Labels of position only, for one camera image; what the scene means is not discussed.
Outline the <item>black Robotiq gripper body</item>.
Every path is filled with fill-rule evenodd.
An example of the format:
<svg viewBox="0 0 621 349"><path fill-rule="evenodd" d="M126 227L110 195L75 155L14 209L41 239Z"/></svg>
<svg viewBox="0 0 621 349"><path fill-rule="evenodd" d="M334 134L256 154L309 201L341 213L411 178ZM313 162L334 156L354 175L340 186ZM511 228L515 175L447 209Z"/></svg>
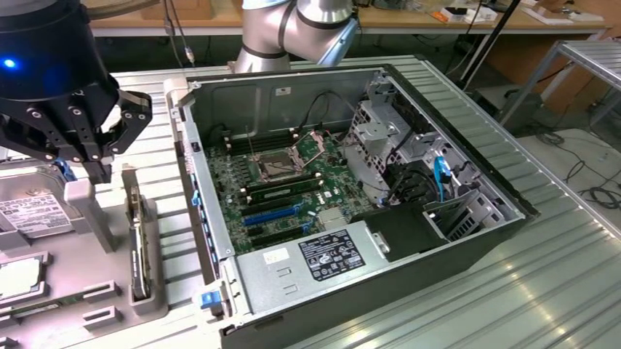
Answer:
<svg viewBox="0 0 621 349"><path fill-rule="evenodd" d="M119 85L79 1L2 2L2 132L99 130Z"/></svg>

